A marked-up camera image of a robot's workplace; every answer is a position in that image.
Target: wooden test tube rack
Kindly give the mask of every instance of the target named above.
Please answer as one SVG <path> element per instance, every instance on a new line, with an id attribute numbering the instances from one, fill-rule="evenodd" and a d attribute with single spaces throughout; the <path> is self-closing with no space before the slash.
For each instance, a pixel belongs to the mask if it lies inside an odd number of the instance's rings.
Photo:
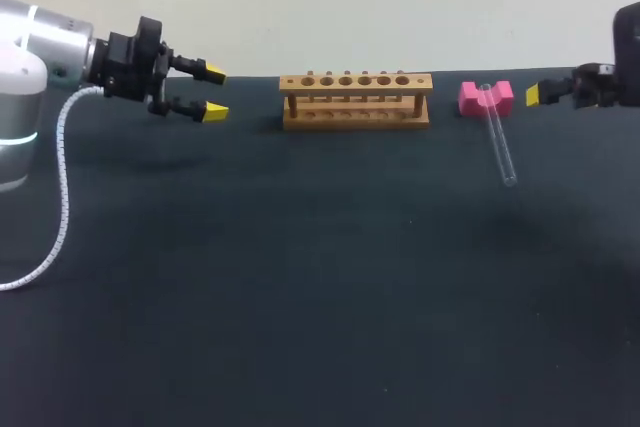
<path id="1" fill-rule="evenodd" d="M 280 78 L 285 130 L 424 129 L 430 74 L 290 75 Z"/>

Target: glass test tube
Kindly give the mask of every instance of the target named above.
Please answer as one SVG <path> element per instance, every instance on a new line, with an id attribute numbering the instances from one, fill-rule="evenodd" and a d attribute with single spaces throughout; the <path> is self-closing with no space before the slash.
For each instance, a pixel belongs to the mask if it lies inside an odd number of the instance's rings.
<path id="1" fill-rule="evenodd" d="M 485 105 L 487 108 L 487 127 L 489 129 L 491 142 L 493 142 L 493 150 L 496 154 L 496 160 L 498 162 L 498 168 L 500 169 L 502 181 L 507 187 L 513 187 L 518 183 L 518 177 L 516 176 L 516 171 L 513 168 L 511 154 L 509 153 L 509 146 L 507 145 L 507 139 L 505 138 L 504 131 L 502 130 L 502 122 L 500 122 L 500 116 L 496 109 L 496 102 L 493 98 L 491 85 L 482 85 L 479 88 L 479 93 L 481 105 Z"/>

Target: white cable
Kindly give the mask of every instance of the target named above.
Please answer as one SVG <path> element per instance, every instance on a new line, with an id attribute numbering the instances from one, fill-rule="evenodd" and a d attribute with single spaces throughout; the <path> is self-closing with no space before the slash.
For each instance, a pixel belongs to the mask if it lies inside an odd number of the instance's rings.
<path id="1" fill-rule="evenodd" d="M 58 116 L 58 124 L 56 126 L 56 153 L 58 156 L 58 176 L 60 180 L 60 200 L 61 200 L 61 214 L 60 214 L 60 227 L 58 228 L 58 237 L 51 247 L 51 251 L 47 258 L 36 267 L 36 269 L 28 275 L 25 275 L 21 279 L 6 284 L 0 284 L 0 291 L 14 290 L 19 287 L 27 285 L 29 282 L 40 277 L 45 270 L 47 270 L 51 264 L 56 260 L 58 254 L 62 250 L 64 239 L 67 236 L 67 230 L 69 228 L 69 185 L 67 184 L 67 162 L 64 156 L 64 128 L 67 123 L 67 116 L 74 104 L 86 95 L 101 95 L 103 94 L 102 87 L 87 87 L 79 90 L 62 106 L 60 115 Z"/>

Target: pink foam block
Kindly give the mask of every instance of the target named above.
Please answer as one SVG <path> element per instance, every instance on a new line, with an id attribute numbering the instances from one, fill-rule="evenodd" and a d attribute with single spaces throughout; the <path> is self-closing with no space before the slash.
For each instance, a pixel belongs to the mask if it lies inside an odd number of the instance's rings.
<path id="1" fill-rule="evenodd" d="M 496 103 L 496 110 L 500 117 L 506 117 L 511 113 L 513 108 L 513 90 L 511 84 L 506 81 L 498 82 L 492 89 L 491 94 Z M 479 117 L 486 113 L 486 101 L 484 96 L 480 95 L 475 82 L 463 82 L 460 88 L 460 97 L 458 97 L 458 106 L 460 114 L 463 117 Z"/>

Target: black table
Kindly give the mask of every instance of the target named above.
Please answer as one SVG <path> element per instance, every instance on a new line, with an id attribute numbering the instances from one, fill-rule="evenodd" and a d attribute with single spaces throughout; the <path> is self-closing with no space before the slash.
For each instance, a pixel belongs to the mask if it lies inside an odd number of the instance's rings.
<path id="1" fill-rule="evenodd" d="M 520 101 L 513 189 L 455 115 L 464 80 L 565 73 L 436 73 L 417 132 L 283 133 L 275 79 L 171 81 L 219 125 L 83 100 L 67 243 L 0 294 L 2 425 L 638 425 L 640 110 Z M 63 100 L 0 196 L 2 281 L 55 237 Z"/>

